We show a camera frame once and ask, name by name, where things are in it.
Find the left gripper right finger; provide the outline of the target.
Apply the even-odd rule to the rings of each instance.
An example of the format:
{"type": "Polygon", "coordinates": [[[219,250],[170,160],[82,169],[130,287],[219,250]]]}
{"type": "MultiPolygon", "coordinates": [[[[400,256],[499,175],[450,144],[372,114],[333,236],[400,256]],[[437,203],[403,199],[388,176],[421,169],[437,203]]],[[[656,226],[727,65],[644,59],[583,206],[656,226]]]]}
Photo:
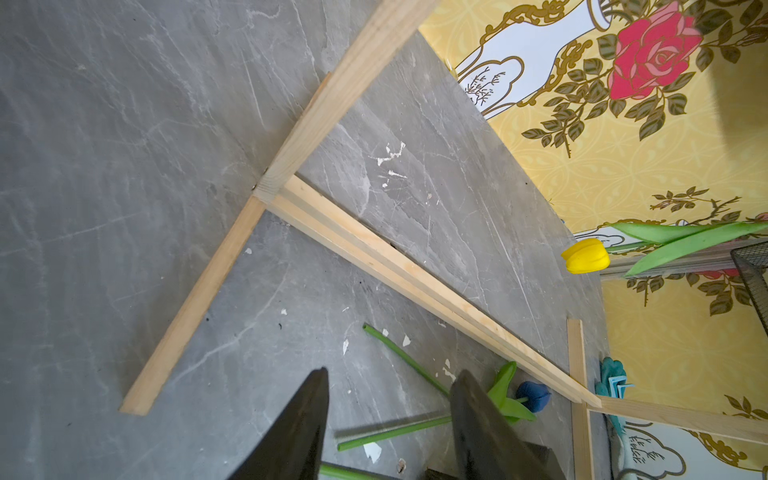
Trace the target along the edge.
{"type": "Polygon", "coordinates": [[[450,389],[454,449],[460,479],[563,479],[553,451],[521,440],[463,371],[450,389]]]}

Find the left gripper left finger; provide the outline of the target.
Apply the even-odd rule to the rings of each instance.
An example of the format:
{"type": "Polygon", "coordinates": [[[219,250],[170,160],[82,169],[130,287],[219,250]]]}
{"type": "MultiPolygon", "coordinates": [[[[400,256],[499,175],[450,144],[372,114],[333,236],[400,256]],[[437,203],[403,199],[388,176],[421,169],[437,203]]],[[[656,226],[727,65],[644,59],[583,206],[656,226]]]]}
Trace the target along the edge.
{"type": "Polygon", "coordinates": [[[310,372],[232,479],[316,479],[329,408],[328,370],[310,372]]]}

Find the yellow artificial tulip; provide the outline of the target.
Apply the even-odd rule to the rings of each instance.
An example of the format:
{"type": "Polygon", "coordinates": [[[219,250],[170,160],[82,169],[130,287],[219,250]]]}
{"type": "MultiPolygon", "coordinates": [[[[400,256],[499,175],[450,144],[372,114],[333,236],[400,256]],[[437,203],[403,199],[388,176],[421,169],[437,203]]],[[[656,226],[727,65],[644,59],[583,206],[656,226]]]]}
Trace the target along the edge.
{"type": "Polygon", "coordinates": [[[765,221],[720,222],[709,225],[661,225],[617,222],[577,236],[577,242],[561,253],[572,274],[607,269],[612,254],[646,252],[626,273],[643,274],[690,254],[767,229],[765,221]]]}

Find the white artificial tulip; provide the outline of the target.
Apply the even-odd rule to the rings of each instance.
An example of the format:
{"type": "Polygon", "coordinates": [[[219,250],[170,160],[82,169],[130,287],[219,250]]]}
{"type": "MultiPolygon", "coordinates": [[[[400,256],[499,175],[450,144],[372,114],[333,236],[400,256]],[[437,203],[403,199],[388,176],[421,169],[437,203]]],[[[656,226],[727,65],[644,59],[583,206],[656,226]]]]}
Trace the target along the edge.
{"type": "Polygon", "coordinates": [[[319,474],[321,476],[330,477],[332,479],[340,480],[377,480],[382,479],[382,476],[365,472],[358,469],[343,467],[340,465],[330,464],[322,462],[319,468],[319,474]]]}

